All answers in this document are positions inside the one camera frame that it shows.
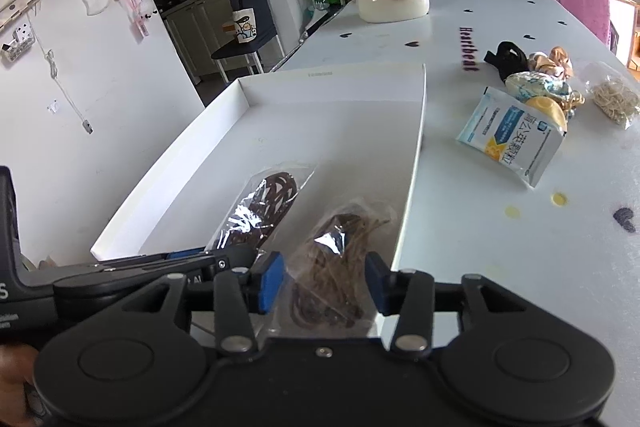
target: black sticker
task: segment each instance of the black sticker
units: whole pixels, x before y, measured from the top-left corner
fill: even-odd
[[[636,233],[636,227],[631,222],[634,218],[634,211],[631,210],[628,206],[623,206],[615,211],[613,214],[613,219],[615,219],[618,224],[625,229],[628,233]]]

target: brown cord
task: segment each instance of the brown cord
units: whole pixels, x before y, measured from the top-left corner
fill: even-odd
[[[303,251],[311,266],[297,277],[290,301],[296,325],[305,329],[321,325],[352,328],[364,317],[359,295],[364,289],[369,236],[385,223],[369,216],[338,214],[306,241]],[[335,245],[339,253],[325,243]]]
[[[250,219],[242,219],[244,227],[238,227],[233,223],[231,229],[223,233],[218,247],[247,244],[253,248],[260,248],[289,212],[297,193],[296,181],[288,172],[267,176],[255,189],[254,197],[246,207],[247,215],[243,217]],[[236,217],[238,210],[232,216],[234,219]]]

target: black scrunchie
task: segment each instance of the black scrunchie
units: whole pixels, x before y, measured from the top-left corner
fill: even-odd
[[[487,52],[484,61],[497,68],[503,82],[510,74],[529,71],[527,55],[513,42],[501,42],[496,54]]]

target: white tray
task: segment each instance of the white tray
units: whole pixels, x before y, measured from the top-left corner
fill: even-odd
[[[425,96],[419,63],[236,80],[144,176],[92,253],[106,261],[202,247],[254,174],[294,162],[316,172],[267,245],[286,253],[325,213],[361,197],[398,215],[373,245],[391,264],[413,190]]]

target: snack packet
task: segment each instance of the snack packet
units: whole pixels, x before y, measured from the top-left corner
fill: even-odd
[[[458,140],[484,152],[535,187],[564,139],[547,115],[487,87]]]

